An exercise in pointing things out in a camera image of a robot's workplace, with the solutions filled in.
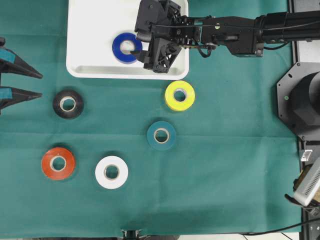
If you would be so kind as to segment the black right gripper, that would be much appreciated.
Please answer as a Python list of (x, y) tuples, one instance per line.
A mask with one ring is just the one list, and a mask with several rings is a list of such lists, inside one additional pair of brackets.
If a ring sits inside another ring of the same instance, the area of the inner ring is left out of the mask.
[(143, 68), (166, 74), (183, 48), (200, 49), (201, 28), (197, 19), (181, 15), (181, 6), (172, 0), (142, 0), (134, 31), (136, 38), (148, 43), (148, 50), (130, 53)]

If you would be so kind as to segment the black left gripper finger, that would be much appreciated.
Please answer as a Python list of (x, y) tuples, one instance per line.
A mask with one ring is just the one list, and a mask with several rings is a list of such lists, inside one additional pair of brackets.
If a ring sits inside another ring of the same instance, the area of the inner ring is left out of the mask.
[(0, 87), (0, 110), (11, 105), (31, 101), (41, 98), (42, 93), (23, 90), (14, 87), (1, 86)]
[(16, 74), (42, 79), (43, 75), (20, 58), (12, 50), (5, 48), (6, 39), (0, 38), (0, 73)]

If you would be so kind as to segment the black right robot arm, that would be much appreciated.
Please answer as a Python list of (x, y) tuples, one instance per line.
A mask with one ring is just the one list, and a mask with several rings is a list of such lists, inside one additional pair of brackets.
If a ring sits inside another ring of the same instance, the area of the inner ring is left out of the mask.
[(320, 12), (277, 12), (255, 19), (190, 17), (172, 0), (142, 0), (134, 31), (148, 49), (131, 54), (144, 69), (165, 74), (182, 49), (196, 49), (208, 58), (216, 47), (225, 46), (237, 57), (262, 57), (266, 44), (282, 48), (294, 41), (319, 40)]

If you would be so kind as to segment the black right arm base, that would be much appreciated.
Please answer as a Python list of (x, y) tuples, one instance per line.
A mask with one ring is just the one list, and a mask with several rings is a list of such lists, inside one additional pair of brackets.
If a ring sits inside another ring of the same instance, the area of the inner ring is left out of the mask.
[(278, 117), (303, 141), (320, 140), (320, 64), (297, 62), (276, 84)]

